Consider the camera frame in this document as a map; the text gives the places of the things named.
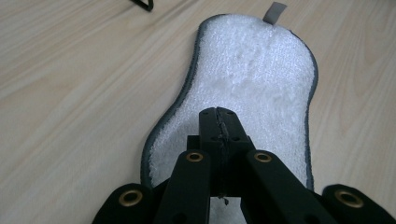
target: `white fluffy fabric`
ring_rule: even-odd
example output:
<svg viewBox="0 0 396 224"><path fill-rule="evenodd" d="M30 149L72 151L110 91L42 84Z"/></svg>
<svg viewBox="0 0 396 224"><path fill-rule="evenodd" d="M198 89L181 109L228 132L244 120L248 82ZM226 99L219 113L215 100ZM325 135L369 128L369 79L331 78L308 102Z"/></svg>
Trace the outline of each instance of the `white fluffy fabric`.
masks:
<svg viewBox="0 0 396 224"><path fill-rule="evenodd" d="M309 49L289 30L244 15L207 21L197 45L189 93L151 148L153 186L170 177L187 135L198 134L198 113L234 111L257 149L275 153L306 185L305 115L315 78ZM211 200L210 223L246 223L239 200Z"/></svg>

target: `light wood tabletop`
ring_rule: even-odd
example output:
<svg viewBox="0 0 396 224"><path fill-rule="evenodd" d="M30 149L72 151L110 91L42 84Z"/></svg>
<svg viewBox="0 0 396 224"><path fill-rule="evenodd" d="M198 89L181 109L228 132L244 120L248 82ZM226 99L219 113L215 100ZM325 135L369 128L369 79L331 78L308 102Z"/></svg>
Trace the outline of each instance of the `light wood tabletop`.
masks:
<svg viewBox="0 0 396 224"><path fill-rule="evenodd" d="M316 192L342 183L396 217L396 1L280 2L278 24L318 61ZM0 223L91 223L114 189L139 182L199 24L261 18L272 4L154 3L147 13L127 0L0 0Z"/></svg>

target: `gray tag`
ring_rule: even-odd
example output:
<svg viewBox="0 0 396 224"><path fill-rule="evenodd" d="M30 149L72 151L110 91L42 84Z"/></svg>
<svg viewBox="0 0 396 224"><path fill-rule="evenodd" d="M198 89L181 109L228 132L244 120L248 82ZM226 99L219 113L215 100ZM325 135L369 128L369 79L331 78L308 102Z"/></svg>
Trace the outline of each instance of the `gray tag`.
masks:
<svg viewBox="0 0 396 224"><path fill-rule="evenodd" d="M274 25L277 22L277 19L279 19L280 14L282 14L283 10L285 10L286 7L286 5L274 2L270 6L270 8L268 8L268 11L265 13L264 19L262 20L270 23L271 25Z"/></svg>

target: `microfiber pad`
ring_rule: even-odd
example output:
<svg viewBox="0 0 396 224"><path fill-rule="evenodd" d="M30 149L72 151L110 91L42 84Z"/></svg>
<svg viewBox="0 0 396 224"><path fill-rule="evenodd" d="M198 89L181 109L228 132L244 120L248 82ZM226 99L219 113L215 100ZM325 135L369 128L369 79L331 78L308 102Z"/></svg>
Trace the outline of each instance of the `microfiber pad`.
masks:
<svg viewBox="0 0 396 224"><path fill-rule="evenodd" d="M275 153L309 189L308 108L318 82L309 48L290 30L246 15L218 15L198 30L190 70L176 101L148 136L142 184L169 178L187 136L198 135L198 113L235 112L257 149ZM244 223L239 201L211 200L211 223Z"/></svg>

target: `scrubbing pad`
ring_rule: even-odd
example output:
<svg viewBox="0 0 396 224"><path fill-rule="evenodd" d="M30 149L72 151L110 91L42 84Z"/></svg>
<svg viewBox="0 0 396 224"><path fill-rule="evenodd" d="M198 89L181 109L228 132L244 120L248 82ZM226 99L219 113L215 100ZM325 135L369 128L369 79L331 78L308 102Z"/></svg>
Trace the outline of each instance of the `scrubbing pad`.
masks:
<svg viewBox="0 0 396 224"><path fill-rule="evenodd" d="M318 81L315 59L291 31L245 15L219 15L198 30L190 71L176 101L150 133L142 184L170 177L187 135L198 134L198 113L234 111L257 149L275 153L309 189L308 107ZM211 200L211 223L243 223L238 200Z"/></svg>

